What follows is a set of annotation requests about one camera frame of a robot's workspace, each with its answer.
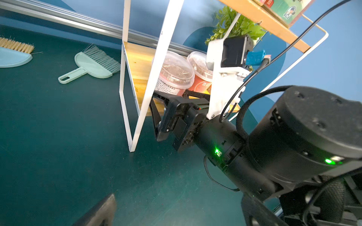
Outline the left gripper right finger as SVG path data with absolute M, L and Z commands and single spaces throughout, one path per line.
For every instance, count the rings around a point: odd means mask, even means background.
M 241 208 L 247 226 L 287 226 L 257 198 L 244 194 Z

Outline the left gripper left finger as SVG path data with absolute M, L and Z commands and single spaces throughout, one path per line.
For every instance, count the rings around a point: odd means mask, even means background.
M 73 226 L 112 226 L 117 203 L 114 194 L 109 194 L 80 217 Z

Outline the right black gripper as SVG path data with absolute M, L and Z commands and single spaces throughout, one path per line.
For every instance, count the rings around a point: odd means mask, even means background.
M 160 100 L 166 110 L 161 117 L 154 99 Z M 186 90 L 182 97 L 154 91 L 150 101 L 150 111 L 154 124 L 155 137 L 158 142 L 173 133 L 173 147 L 181 152 L 194 145 L 198 128 L 206 120 L 209 109 L 210 94 Z

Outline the clear soil cup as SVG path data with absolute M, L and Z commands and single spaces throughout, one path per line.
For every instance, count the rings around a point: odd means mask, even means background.
M 187 60 L 195 73 L 194 83 L 188 90 L 204 93 L 212 85 L 213 80 L 213 71 L 206 66 L 206 54 L 194 51 L 188 55 Z
M 195 73 L 191 64 L 181 55 L 167 51 L 155 90 L 182 96 L 194 80 Z

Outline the strawberry label seed jar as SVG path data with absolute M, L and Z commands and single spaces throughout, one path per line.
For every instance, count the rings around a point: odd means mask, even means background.
M 254 2 L 290 28 L 314 3 L 314 0 L 254 0 Z

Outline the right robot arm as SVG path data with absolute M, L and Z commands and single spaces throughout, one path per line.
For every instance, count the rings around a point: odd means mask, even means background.
M 197 146 L 243 193 L 248 226 L 356 226 L 362 220 L 362 104 L 322 89 L 280 86 L 244 103 L 236 123 L 207 119 L 209 97 L 155 91 L 158 141 Z

